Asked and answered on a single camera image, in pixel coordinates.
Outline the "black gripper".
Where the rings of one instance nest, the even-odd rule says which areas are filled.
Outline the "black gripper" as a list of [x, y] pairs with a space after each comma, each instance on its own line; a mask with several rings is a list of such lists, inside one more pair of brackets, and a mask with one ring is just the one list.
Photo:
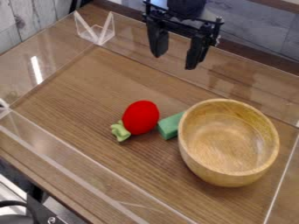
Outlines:
[[[181, 35], [191, 35], [186, 69], [193, 70], [203, 62], [210, 45], [219, 43], [225, 19], [206, 9], [207, 0], [145, 0], [147, 18], [167, 23], [169, 29]], [[169, 31], [155, 21], [147, 23], [147, 36], [153, 55], [159, 58], [169, 51]]]

